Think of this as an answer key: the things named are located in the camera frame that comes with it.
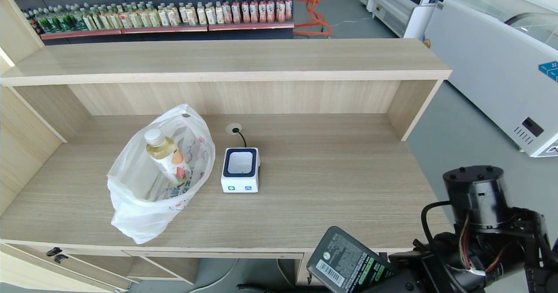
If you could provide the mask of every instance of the wood grain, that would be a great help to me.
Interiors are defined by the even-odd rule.
[[[0,17],[0,47],[14,63],[17,64],[44,47],[14,0],[0,0]]]
[[[50,45],[4,85],[446,79],[416,39],[142,41]]]
[[[14,89],[65,140],[71,140],[90,117],[68,85]]]
[[[211,176],[159,237],[136,245],[110,225],[105,175],[154,118],[93,116],[2,215],[2,238],[122,251],[299,253],[313,251],[332,225],[372,249],[407,249],[424,235],[420,211],[436,198],[385,114],[214,115],[204,116],[217,149]],[[260,150],[257,194],[222,192],[225,148],[242,143],[226,133],[231,122]],[[433,233],[451,228],[440,209],[429,220]]]
[[[311,81],[83,84],[70,88],[94,116],[137,116],[161,115],[183,103],[201,114],[386,113],[398,86],[398,81]]]
[[[200,259],[171,258],[171,257],[142,257],[161,269],[171,273],[179,279],[194,285],[196,283],[197,267]]]
[[[142,259],[141,257],[134,257],[132,268],[128,273],[128,277],[136,279],[173,279],[178,278],[175,275],[168,273],[160,267]]]
[[[404,142],[444,80],[401,81],[387,116]]]
[[[62,141],[8,88],[0,98],[1,215]]]
[[[113,287],[58,268],[7,245],[0,245],[0,271],[0,282],[25,289],[108,293],[114,291]]]

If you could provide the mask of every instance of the white plastic bag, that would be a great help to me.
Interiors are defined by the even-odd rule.
[[[183,153],[192,172],[187,190],[173,190],[151,160],[143,136],[151,128],[159,128],[172,138]],[[111,224],[137,244],[151,241],[194,197],[214,162],[215,145],[198,113],[182,104],[159,116],[132,137],[106,175],[115,210]]]

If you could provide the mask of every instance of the bottle label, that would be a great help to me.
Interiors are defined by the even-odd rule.
[[[173,154],[169,154],[162,159],[153,159],[159,170],[163,175],[168,178],[173,184],[181,184],[187,180],[190,174],[190,168],[184,161],[184,156],[180,150],[175,149]]]

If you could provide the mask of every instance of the pink bottle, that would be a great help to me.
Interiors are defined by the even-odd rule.
[[[275,2],[267,0],[267,22],[273,23],[275,21]]]
[[[277,21],[279,23],[285,22],[285,2],[283,0],[277,0]]]
[[[245,23],[250,23],[250,5],[246,0],[242,0],[242,20]]]
[[[231,4],[231,9],[233,12],[233,23],[239,24],[241,23],[241,5],[238,0],[233,0]]]
[[[293,1],[285,0],[285,20],[293,18]]]
[[[265,0],[259,0],[259,22],[265,23],[265,17],[267,12],[267,2]]]
[[[258,1],[256,0],[252,0],[252,2],[250,2],[250,20],[253,23],[258,22]]]

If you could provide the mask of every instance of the bottle cap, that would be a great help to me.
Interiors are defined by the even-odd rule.
[[[145,132],[145,141],[151,146],[161,146],[165,142],[165,136],[158,128],[153,128]]]

